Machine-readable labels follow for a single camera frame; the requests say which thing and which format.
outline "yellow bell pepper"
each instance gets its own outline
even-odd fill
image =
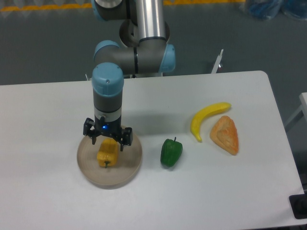
[[[105,139],[97,153],[97,161],[101,167],[107,168],[116,164],[118,158],[118,144],[114,139]]]

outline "blue joint cap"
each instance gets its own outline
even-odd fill
[[[101,63],[93,70],[92,86],[100,96],[114,97],[123,90],[123,71],[114,63]]]
[[[100,14],[98,13],[98,10],[97,10],[96,4],[95,4],[95,0],[92,0],[92,8],[93,8],[94,15],[95,15],[96,19],[105,22],[105,20],[103,19],[103,17],[101,17]]]
[[[173,45],[166,45],[164,56],[160,65],[159,73],[171,72],[176,66],[175,48]]]
[[[98,52],[98,50],[105,47],[105,46],[117,46],[119,48],[119,45],[116,42],[113,42],[113,41],[110,41],[110,40],[105,40],[105,41],[99,42],[98,45],[96,45],[96,48],[95,48],[94,59],[95,59],[95,55]]]

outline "gray floor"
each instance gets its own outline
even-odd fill
[[[282,120],[307,92],[307,23],[282,13],[271,21],[245,15],[239,4],[165,6],[176,48],[171,75],[210,73],[224,49],[223,72],[262,70],[270,78]],[[0,13],[0,85],[83,81],[102,40],[119,41],[121,21],[101,23],[91,9]],[[300,172],[307,171],[307,123],[288,138]]]

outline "pepper stem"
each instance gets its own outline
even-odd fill
[[[105,168],[107,168],[107,164],[110,164],[110,162],[109,161],[105,161]]]

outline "robotic arm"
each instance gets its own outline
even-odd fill
[[[112,41],[96,46],[92,75],[95,121],[86,119],[83,134],[92,138],[92,144],[99,135],[111,137],[122,151],[124,145],[132,144],[132,128],[121,127],[124,75],[173,71],[175,49],[167,44],[162,0],[92,0],[92,6],[100,20],[126,19],[128,26],[121,39],[133,35],[134,42],[127,48]]]

